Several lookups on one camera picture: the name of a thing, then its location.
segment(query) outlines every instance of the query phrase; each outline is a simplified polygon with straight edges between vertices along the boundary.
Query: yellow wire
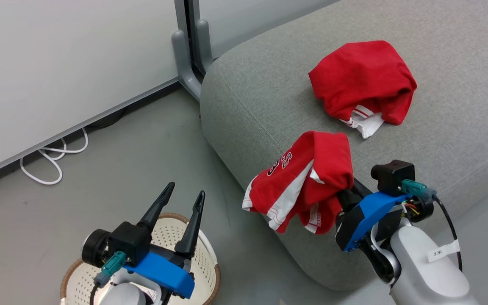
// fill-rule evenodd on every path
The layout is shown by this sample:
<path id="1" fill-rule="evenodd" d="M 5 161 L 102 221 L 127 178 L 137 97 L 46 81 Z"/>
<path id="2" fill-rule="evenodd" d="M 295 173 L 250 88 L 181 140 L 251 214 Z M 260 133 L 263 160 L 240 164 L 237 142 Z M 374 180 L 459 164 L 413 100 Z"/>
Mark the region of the yellow wire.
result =
<path id="1" fill-rule="evenodd" d="M 416 215 L 419 215 L 419 212 L 418 212 L 417 210 L 415 210 L 413 207 L 409 207 L 409 206 L 406 206 L 406 207 L 407 207 L 408 209 L 410 209 L 410 210 L 414 211 L 414 213 L 415 213 Z"/>

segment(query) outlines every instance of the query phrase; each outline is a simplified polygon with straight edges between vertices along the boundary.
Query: green connector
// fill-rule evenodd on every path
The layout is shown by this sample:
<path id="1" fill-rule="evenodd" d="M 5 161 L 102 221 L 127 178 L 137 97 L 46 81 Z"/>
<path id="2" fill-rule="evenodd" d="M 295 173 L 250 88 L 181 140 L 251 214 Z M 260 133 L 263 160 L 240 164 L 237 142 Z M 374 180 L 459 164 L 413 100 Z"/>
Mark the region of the green connector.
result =
<path id="1" fill-rule="evenodd" d="M 427 200 L 432 200 L 432 195 L 436 195 L 434 189 L 429 189 L 426 185 L 409 179 L 403 180 L 402 192 Z"/>
<path id="2" fill-rule="evenodd" d="M 122 251 L 116 251 L 114 255 L 101 267 L 101 272 L 95 276 L 93 282 L 103 288 L 110 280 L 110 278 L 120 270 L 127 262 L 127 255 Z"/>
<path id="3" fill-rule="evenodd" d="M 120 270 L 127 260 L 127 255 L 122 251 L 116 251 L 114 255 L 103 265 L 101 272 L 110 276 L 113 276 L 118 270 Z"/>

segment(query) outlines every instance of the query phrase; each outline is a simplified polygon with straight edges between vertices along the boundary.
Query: fabric upholstery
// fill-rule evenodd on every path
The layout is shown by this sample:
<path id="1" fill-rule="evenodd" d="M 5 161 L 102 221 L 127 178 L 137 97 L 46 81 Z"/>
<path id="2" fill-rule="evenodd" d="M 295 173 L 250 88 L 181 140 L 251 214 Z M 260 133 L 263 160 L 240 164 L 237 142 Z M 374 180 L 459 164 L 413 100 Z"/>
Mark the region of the fabric upholstery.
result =
<path id="1" fill-rule="evenodd" d="M 364 140 L 325 113 L 308 72 L 345 43 L 371 40 L 393 45 L 418 89 L 402 125 L 383 124 Z M 456 218 L 488 194 L 488 1 L 337 2 L 217 59 L 203 82 L 201 116 L 209 143 L 244 188 L 305 131 L 345 132 L 355 177 L 370 189 L 374 164 L 412 162 Z M 422 224 L 431 234 L 445 226 L 439 209 Z M 278 236 L 329 288 L 354 289 L 374 276 L 363 255 L 338 249 L 334 232 L 315 236 L 294 219 Z"/>

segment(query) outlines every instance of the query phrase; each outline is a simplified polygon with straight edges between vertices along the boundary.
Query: red garment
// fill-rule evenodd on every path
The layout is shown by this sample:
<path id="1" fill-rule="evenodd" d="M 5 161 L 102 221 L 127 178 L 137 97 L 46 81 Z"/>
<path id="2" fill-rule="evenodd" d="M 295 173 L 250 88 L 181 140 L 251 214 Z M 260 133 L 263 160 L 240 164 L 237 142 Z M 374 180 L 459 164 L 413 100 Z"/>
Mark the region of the red garment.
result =
<path id="1" fill-rule="evenodd" d="M 352 113 L 367 118 L 381 112 L 383 120 L 400 125 L 417 88 L 404 60 L 383 40 L 346 43 L 308 75 L 327 113 L 346 123 Z"/>
<path id="2" fill-rule="evenodd" d="M 295 215 L 315 234 L 329 231 L 341 212 L 335 195 L 353 186 L 349 142 L 344 133 L 307 131 L 275 164 L 257 175 L 242 208 L 271 220 L 279 233 Z"/>

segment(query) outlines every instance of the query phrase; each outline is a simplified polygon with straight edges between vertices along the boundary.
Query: metal stand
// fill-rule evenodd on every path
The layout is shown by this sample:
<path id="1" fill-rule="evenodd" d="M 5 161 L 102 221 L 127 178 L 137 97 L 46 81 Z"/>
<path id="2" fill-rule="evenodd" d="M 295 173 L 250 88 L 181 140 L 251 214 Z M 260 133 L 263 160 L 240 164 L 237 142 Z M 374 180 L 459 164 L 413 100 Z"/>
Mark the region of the metal stand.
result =
<path id="1" fill-rule="evenodd" d="M 212 49 L 210 41 L 210 31 L 208 28 L 208 21 L 201 19 L 195 25 L 197 33 L 197 48 L 199 54 L 199 64 L 201 72 L 205 75 L 214 63 L 212 58 Z"/>
<path id="2" fill-rule="evenodd" d="M 172 48 L 175 53 L 178 75 L 181 77 L 180 83 L 197 101 L 199 101 L 201 98 L 201 83 L 191 68 L 188 37 L 184 31 L 178 30 L 173 33 Z"/>
<path id="3" fill-rule="evenodd" d="M 208 21 L 199 19 L 198 0 L 175 0 L 175 7 L 179 28 L 172 35 L 176 68 L 182 86 L 199 101 L 201 83 L 193 72 L 194 66 L 204 76 L 214 62 Z"/>

